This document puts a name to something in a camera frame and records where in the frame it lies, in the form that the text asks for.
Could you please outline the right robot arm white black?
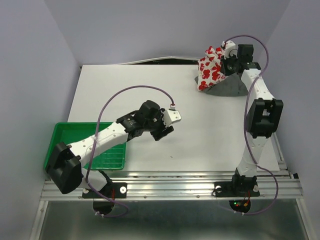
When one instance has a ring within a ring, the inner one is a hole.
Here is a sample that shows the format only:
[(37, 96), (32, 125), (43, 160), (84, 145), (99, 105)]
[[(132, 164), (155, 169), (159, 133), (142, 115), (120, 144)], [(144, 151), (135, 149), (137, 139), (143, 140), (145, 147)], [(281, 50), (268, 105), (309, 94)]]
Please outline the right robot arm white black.
[(248, 92), (243, 120), (245, 148), (230, 182), (231, 192), (242, 195), (256, 185), (264, 146), (278, 128), (284, 103), (268, 90), (261, 66), (253, 60), (253, 45), (236, 45), (229, 40), (221, 44), (221, 50), (221, 72), (225, 76), (237, 74)]

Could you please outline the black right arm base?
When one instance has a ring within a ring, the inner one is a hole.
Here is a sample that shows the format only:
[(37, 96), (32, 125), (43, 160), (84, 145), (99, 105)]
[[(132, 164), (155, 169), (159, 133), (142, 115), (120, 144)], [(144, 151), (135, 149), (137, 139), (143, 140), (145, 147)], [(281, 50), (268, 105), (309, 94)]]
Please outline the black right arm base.
[(241, 214), (247, 214), (251, 208), (251, 197), (259, 197), (257, 177), (241, 175), (236, 169), (231, 180), (215, 181), (212, 196), (217, 198), (232, 198), (229, 201), (231, 209)]

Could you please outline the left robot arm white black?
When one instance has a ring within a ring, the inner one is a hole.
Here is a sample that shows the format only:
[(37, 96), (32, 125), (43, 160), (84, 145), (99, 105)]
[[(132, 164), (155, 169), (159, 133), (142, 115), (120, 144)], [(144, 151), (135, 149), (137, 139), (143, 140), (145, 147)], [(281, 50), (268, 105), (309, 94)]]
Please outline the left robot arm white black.
[(111, 193), (111, 181), (102, 172), (90, 171), (93, 159), (117, 145), (140, 137), (144, 132), (149, 132), (155, 141), (159, 141), (173, 132), (173, 124), (181, 119), (173, 105), (164, 109), (147, 100), (138, 110), (118, 118), (94, 135), (69, 144), (57, 143), (45, 171), (62, 194), (82, 187), (94, 188), (100, 197), (106, 197)]

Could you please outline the white red floral skirt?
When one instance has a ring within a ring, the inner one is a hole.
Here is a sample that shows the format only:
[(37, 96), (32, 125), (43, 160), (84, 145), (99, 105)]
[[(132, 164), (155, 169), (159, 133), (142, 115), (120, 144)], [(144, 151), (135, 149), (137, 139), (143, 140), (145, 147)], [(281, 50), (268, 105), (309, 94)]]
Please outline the white red floral skirt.
[(210, 46), (205, 51), (205, 56), (198, 60), (198, 91), (202, 92), (226, 79), (221, 72), (223, 53), (221, 47)]

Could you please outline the grey pleated skirt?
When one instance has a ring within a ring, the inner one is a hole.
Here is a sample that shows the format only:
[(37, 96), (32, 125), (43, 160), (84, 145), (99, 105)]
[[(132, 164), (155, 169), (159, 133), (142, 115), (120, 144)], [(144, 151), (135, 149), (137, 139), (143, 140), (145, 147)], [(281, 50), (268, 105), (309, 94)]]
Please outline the grey pleated skirt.
[(227, 76), (222, 81), (214, 81), (212, 77), (204, 83), (201, 80), (197, 88), (200, 92), (218, 97), (243, 97), (248, 95), (247, 87), (236, 74)]

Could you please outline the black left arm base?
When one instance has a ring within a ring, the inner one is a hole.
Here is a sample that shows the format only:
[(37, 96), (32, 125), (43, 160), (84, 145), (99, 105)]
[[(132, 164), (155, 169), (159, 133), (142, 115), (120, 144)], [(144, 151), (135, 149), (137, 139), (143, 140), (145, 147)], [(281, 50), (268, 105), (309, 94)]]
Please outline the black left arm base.
[[(83, 199), (94, 200), (92, 207), (96, 216), (102, 218), (125, 216), (129, 212), (129, 207), (124, 203), (116, 201), (116, 199), (125, 199), (127, 197), (128, 184), (126, 182), (113, 182), (106, 173), (103, 173), (103, 171), (100, 171), (100, 173), (106, 179), (106, 185), (100, 191), (84, 188), (81, 197)], [(124, 208), (124, 212), (114, 215), (112, 211), (116, 205)]]

